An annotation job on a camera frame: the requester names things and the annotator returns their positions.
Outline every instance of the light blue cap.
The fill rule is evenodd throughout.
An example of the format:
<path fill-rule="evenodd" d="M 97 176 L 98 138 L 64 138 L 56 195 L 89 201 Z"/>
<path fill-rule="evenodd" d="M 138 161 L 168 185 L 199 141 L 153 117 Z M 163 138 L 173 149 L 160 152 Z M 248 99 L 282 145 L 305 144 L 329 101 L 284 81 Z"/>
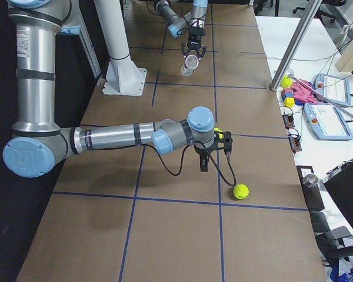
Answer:
<path fill-rule="evenodd" d="M 179 28 L 176 25 L 169 25 L 168 29 L 171 33 L 171 36 L 174 38 L 177 38 L 181 35 L 181 34 L 179 34 Z"/>
<path fill-rule="evenodd" d="M 208 0 L 194 0 L 193 6 L 206 8 L 208 7 Z"/>
<path fill-rule="evenodd" d="M 160 155 L 171 153 L 173 150 L 169 136 L 162 129 L 153 132 L 152 142 Z"/>
<path fill-rule="evenodd" d="M 19 8 L 23 9 L 37 9 L 46 5 L 51 0 L 8 0 L 8 2 Z"/>
<path fill-rule="evenodd" d="M 208 132 L 214 128 L 213 113 L 206 107 L 193 108 L 188 113 L 187 122 L 191 128 L 198 132 Z"/>
<path fill-rule="evenodd" d="M 80 25 L 68 26 L 66 28 L 62 28 L 61 31 L 58 32 L 59 35 L 79 35 L 79 33 Z"/>
<path fill-rule="evenodd" d="M 4 147 L 2 157 L 11 171 L 27 178 L 48 173 L 55 165 L 55 158 L 49 147 L 28 137 L 10 140 Z"/>

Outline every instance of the yellow-green tennis ball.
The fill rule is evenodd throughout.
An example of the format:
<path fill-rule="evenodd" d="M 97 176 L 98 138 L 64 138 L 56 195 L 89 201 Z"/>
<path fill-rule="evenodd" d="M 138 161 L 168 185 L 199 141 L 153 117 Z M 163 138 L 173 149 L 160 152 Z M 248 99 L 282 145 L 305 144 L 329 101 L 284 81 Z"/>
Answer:
<path fill-rule="evenodd" d="M 249 190 L 246 185 L 238 184 L 234 186 L 233 194 L 234 194 L 234 197 L 236 197 L 238 200 L 244 200 L 247 198 L 249 194 Z"/>
<path fill-rule="evenodd" d="M 282 81 L 281 81 L 281 86 L 283 88 L 288 88 L 290 86 L 292 86 L 293 84 L 293 80 L 291 78 L 289 78 L 287 75 L 284 75 L 284 77 L 282 78 Z"/>
<path fill-rule="evenodd" d="M 214 128 L 214 131 L 223 132 L 223 131 L 222 131 L 220 128 L 218 128 L 218 127 L 215 127 L 215 128 Z M 224 138 L 224 135 L 223 135 L 223 134 L 219 134 L 219 135 L 218 135 L 218 138 L 222 139 L 222 138 Z"/>

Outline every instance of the office chair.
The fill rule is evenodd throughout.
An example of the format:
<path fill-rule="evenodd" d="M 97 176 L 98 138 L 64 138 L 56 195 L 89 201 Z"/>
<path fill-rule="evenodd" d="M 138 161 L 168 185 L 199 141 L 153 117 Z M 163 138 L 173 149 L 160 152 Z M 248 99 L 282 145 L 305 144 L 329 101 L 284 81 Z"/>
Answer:
<path fill-rule="evenodd" d="M 347 0 L 323 0 L 323 1 L 322 1 L 322 4 L 329 4 L 329 5 L 332 5 L 332 6 L 339 7 L 339 6 L 345 5 L 346 2 L 347 2 Z M 297 12 L 297 10 L 302 10 L 302 11 L 304 11 L 305 8 L 303 8 L 303 7 L 296 7 L 296 8 L 293 10 L 293 14 L 295 14 L 295 13 Z M 326 13 L 326 12 L 324 12 L 324 11 L 322 11 L 322 10 L 319 9 L 318 12 L 315 14 L 315 17 L 318 18 L 318 19 L 320 19 L 320 21 L 322 22 L 323 25 L 324 25 L 324 23 L 323 23 L 322 16 L 326 16 L 326 17 L 331 18 L 331 19 L 329 20 L 330 23 L 333 23 L 333 22 L 335 22 L 335 20 L 336 20 L 336 16 L 333 16 L 333 15 L 331 15 L 331 14 L 329 14 L 329 13 Z"/>

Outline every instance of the blue framed tablet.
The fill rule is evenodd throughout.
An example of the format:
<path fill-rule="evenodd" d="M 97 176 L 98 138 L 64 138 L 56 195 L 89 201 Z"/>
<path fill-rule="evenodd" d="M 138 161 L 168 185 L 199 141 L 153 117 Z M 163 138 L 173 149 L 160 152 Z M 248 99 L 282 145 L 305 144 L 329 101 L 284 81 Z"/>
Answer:
<path fill-rule="evenodd" d="M 340 111 L 328 103 L 308 104 L 304 106 L 307 124 L 319 140 L 352 140 L 350 131 Z"/>
<path fill-rule="evenodd" d="M 351 92 L 347 79 L 320 73 L 315 78 L 314 86 L 319 94 L 333 100 L 338 105 L 343 107 L 351 105 Z"/>

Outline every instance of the warning sticker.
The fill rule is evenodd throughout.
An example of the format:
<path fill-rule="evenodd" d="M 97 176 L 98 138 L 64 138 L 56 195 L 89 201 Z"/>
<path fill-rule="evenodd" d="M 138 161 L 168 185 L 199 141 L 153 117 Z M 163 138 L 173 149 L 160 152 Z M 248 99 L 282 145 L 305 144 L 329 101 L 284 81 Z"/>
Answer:
<path fill-rule="evenodd" d="M 28 57 L 30 50 L 29 32 L 17 31 L 17 57 Z"/>

